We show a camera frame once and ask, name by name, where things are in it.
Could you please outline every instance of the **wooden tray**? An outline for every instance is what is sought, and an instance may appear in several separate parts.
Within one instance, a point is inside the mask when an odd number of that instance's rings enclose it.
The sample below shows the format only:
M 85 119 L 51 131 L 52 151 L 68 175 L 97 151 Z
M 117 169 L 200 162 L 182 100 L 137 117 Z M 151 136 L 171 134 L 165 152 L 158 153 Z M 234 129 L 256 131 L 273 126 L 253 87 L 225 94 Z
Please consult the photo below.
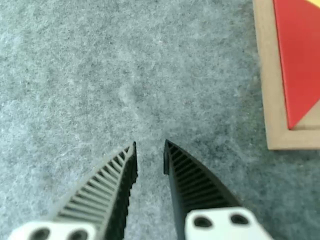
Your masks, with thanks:
M 273 0 L 253 0 L 267 144 L 270 150 L 320 149 L 320 102 L 288 129 Z

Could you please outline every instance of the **screw hole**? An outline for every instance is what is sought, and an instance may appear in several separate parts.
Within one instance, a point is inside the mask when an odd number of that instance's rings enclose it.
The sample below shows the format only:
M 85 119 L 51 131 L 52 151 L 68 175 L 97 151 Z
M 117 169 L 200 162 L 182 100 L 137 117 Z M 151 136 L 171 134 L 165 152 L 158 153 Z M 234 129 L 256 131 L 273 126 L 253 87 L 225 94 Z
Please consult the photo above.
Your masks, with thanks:
M 73 232 L 68 240 L 87 240 L 88 238 L 88 233 L 86 231 L 83 230 L 78 230 Z
M 248 219 L 245 218 L 244 216 L 240 214 L 234 214 L 231 216 L 231 221 L 234 224 L 239 224 L 239 225 L 247 225 L 249 223 Z
M 209 228 L 212 226 L 212 222 L 203 216 L 199 216 L 194 220 L 194 225 L 199 228 Z
M 50 230 L 48 228 L 40 228 L 32 234 L 30 240 L 46 240 L 49 234 Z

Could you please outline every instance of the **gray carpet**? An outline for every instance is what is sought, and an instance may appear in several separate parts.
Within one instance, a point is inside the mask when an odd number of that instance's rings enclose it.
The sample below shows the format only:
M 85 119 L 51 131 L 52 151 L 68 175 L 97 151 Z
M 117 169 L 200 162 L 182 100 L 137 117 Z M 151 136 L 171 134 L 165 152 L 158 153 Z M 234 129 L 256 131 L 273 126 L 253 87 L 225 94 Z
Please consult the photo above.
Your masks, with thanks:
M 137 142 L 126 240 L 174 240 L 168 138 L 276 240 L 316 240 L 320 152 L 267 150 L 250 0 L 0 1 L 1 239 Z

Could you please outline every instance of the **yellow corner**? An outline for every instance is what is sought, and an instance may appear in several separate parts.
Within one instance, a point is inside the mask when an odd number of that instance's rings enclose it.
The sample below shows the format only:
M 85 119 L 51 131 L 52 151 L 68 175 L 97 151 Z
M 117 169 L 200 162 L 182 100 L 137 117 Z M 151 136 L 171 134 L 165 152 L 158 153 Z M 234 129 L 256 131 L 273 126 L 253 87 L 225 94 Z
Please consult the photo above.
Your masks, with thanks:
M 307 0 L 307 1 L 320 8 L 320 0 Z

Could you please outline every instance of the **red panel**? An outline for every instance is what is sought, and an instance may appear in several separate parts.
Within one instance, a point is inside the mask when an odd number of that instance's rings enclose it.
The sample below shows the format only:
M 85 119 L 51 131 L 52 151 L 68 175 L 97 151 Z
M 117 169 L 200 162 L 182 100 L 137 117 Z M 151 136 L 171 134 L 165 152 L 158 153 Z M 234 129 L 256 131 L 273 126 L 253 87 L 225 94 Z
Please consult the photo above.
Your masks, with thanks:
M 306 0 L 274 0 L 274 8 L 292 129 L 320 100 L 320 8 Z

